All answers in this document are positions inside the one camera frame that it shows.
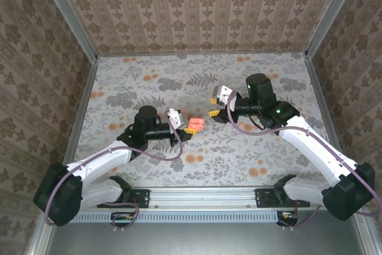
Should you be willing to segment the pink earbud charging case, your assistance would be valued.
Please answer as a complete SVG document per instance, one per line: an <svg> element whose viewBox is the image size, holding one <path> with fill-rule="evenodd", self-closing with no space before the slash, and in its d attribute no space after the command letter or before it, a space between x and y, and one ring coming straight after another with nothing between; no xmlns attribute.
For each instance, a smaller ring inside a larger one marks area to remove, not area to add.
<svg viewBox="0 0 382 255"><path fill-rule="evenodd" d="M201 131L204 129L204 119L190 118L188 127L192 130Z"/></svg>

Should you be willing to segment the black connector board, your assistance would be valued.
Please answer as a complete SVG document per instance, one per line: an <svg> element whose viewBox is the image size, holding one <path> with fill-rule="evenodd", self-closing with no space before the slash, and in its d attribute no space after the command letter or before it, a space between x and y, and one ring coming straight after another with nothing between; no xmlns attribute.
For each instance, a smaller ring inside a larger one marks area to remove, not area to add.
<svg viewBox="0 0 382 255"><path fill-rule="evenodd" d="M279 226L295 226L298 222L298 213L296 211L278 211L277 218L276 223Z"/></svg>
<svg viewBox="0 0 382 255"><path fill-rule="evenodd" d="M115 228L126 228L135 217L135 212L116 212L110 215L111 225Z"/></svg>

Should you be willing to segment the grey metal sheet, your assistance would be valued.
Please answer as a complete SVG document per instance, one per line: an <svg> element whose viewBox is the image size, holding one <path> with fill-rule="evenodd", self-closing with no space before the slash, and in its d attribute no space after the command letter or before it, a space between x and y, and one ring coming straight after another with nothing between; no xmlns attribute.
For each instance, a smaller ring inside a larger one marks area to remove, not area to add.
<svg viewBox="0 0 382 255"><path fill-rule="evenodd" d="M355 221L320 211L306 225L275 223L72 223L55 228L46 255L365 255Z"/></svg>

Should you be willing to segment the aluminium table edge rail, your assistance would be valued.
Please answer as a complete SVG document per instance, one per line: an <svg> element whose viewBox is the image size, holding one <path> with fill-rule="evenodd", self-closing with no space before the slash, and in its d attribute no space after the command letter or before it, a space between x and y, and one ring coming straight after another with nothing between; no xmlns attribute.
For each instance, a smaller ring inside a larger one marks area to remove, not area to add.
<svg viewBox="0 0 382 255"><path fill-rule="evenodd" d="M340 152L343 152L337 137L337 133L335 132L334 124L333 124L333 121L332 121L332 118L325 100L324 93L322 91L321 83L319 82L319 78L313 64L313 60L310 57L306 56L305 54L303 54L303 56L304 56L304 61L310 76L310 80L311 80L314 92L316 94L317 102L321 111L322 119L326 128L327 134L328 134L329 142L337 150L339 150Z"/></svg>
<svg viewBox="0 0 382 255"><path fill-rule="evenodd" d="M285 53L302 53L305 54L304 50L292 50L292 51L202 51L202 52L160 52L160 53L119 53L119 54L98 54L97 58L109 58L109 57L154 57L154 56L191 56L191 55L215 55L215 54L228 54L228 55L239 55L239 54L285 54Z"/></svg>
<svg viewBox="0 0 382 255"><path fill-rule="evenodd" d="M98 63L97 63L97 59L95 59L90 66L88 78L83 90L83 94L82 94L81 101L78 107L75 122L74 122L72 132L70 135L70 139L67 144L66 153L63 158L63 164L71 163L75 159L75 154L78 147L79 138L81 135L82 126L83 126L86 111L87 111L87 106L91 97L91 92L92 92L94 81L96 78L97 68L98 68Z"/></svg>

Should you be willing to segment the aluminium base extrusion rail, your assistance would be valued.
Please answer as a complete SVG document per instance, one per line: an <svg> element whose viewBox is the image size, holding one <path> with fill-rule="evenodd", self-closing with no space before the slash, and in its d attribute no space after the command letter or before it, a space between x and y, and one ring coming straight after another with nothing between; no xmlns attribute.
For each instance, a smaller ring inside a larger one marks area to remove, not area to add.
<svg viewBox="0 0 382 255"><path fill-rule="evenodd" d="M149 189L147 210L254 210L257 208L255 190L258 186L239 187L177 187L134 188Z"/></svg>

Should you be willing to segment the aluminium frame post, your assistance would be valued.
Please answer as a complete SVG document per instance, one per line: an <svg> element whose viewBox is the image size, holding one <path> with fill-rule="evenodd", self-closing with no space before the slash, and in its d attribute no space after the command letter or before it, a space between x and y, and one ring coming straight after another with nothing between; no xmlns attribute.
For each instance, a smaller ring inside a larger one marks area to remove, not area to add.
<svg viewBox="0 0 382 255"><path fill-rule="evenodd" d="M328 6L323 13L308 45L305 49L306 57L310 60L313 58L317 52L321 42L327 35L331 25L333 24L335 18L339 14L345 0L330 0Z"/></svg>
<svg viewBox="0 0 382 255"><path fill-rule="evenodd" d="M83 52L89 59L90 63L93 64L97 61L97 52L93 47L89 36L87 35L84 25L81 23L79 17L75 13L75 8L70 3L69 0L53 0L56 6L59 8L64 19L69 25L71 31L76 37L78 43L80 44Z"/></svg>

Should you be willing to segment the aluminium frame bar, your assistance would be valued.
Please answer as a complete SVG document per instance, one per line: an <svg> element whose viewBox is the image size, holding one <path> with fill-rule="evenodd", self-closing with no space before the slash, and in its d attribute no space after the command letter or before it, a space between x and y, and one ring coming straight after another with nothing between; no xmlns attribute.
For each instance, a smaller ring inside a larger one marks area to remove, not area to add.
<svg viewBox="0 0 382 255"><path fill-rule="evenodd" d="M382 255L382 242L375 221L371 217L355 215L356 225L366 255Z"/></svg>
<svg viewBox="0 0 382 255"><path fill-rule="evenodd" d="M45 255L53 231L44 221L39 221L33 233L27 255Z"/></svg>

